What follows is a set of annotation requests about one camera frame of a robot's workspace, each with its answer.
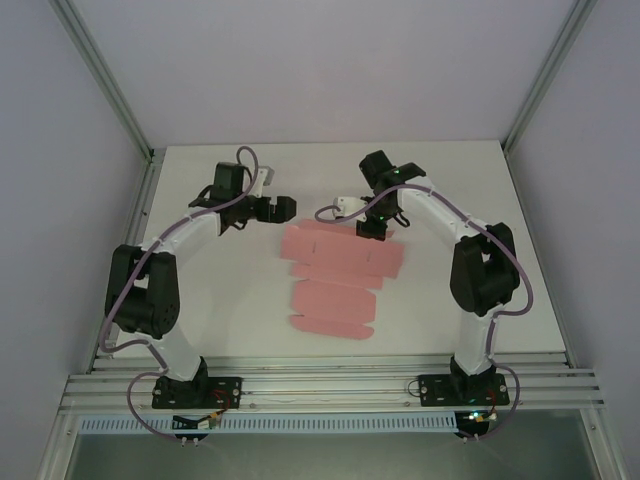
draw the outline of white platform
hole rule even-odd
[[[500,146],[495,141],[253,145],[261,164],[276,170],[269,196],[298,201],[298,218],[339,195],[369,194],[358,163],[383,149],[396,165],[415,162],[461,208],[488,223],[505,222],[518,258],[535,290],[533,310],[501,321],[498,352],[564,351],[560,331],[525,227]],[[177,220],[213,179],[219,161],[233,161],[236,145],[167,149],[145,238]],[[452,353],[459,310],[449,292],[452,253],[423,225],[396,228],[394,241],[407,245],[396,280],[376,291],[377,315],[368,340],[324,337],[295,330],[288,321],[291,262],[279,258],[283,227],[250,223],[214,239],[179,272],[179,322],[202,355],[304,356]],[[520,287],[512,308],[525,303]],[[121,333],[119,342],[128,338]],[[148,356],[130,348],[120,357]]]

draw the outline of pink fabric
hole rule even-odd
[[[356,235],[356,227],[348,227],[346,225],[336,225],[332,223],[320,223],[309,218],[305,218],[298,223],[300,228],[307,230],[322,230],[324,232],[342,233],[344,235]],[[387,238],[393,236],[393,231],[387,231]]]
[[[375,288],[377,290],[382,288],[382,277],[339,272],[337,270],[329,270],[322,267],[305,265],[303,263],[294,263],[291,268],[291,275],[299,278],[318,280],[320,282],[337,283],[338,285]]]
[[[280,256],[327,270],[396,278],[404,245],[287,225]]]
[[[373,335],[373,328],[366,325],[331,322],[317,318],[302,317],[300,315],[291,315],[289,320],[295,328],[303,332],[319,333],[332,337],[353,338],[356,340],[365,340]]]
[[[369,323],[376,317],[376,296],[364,288],[304,280],[293,290],[293,309],[311,318]]]

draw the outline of ventilation grille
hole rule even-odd
[[[358,414],[227,414],[213,431],[172,429],[169,415],[145,420],[167,433],[400,433],[457,432],[455,415],[448,412]],[[148,433],[129,415],[90,415],[82,419],[81,434]]]

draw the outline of white wall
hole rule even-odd
[[[35,477],[140,172],[44,0],[0,14],[0,477]]]
[[[76,0],[154,147],[504,138],[573,0]]]
[[[579,361],[640,476],[640,3],[599,2],[512,158]]]

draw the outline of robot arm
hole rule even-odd
[[[137,262],[145,252],[153,251],[137,277],[137,284],[115,314],[114,323],[144,341],[164,363],[164,376],[154,388],[154,408],[198,408],[206,401],[210,390],[206,363],[177,324],[180,313],[178,270],[205,244],[230,227],[243,230],[251,219],[284,223],[296,214],[296,202],[292,198],[277,197],[273,205],[269,197],[262,195],[263,187],[270,184],[274,175],[272,169],[264,166],[258,168],[256,181],[247,196],[232,206],[212,211],[212,207],[242,193],[245,171],[242,165],[219,163],[213,184],[200,192],[178,222],[183,225],[139,246],[121,245],[113,254],[105,304],[107,313]]]
[[[379,151],[368,155],[360,163],[360,170],[374,195],[389,187],[401,187],[357,217],[359,236],[384,241],[387,222],[407,212],[410,218],[424,222],[453,253],[449,285],[461,309],[461,323],[451,361],[451,383],[460,402],[465,403],[484,388],[482,384],[493,381],[489,377],[494,376],[495,367],[487,352],[492,316],[511,300],[520,282],[517,270],[504,253],[471,224],[486,229],[515,255],[511,230],[502,223],[487,225],[466,214],[443,197],[425,172],[413,163],[395,167]],[[334,216],[357,214],[373,204],[373,198],[337,198]]]

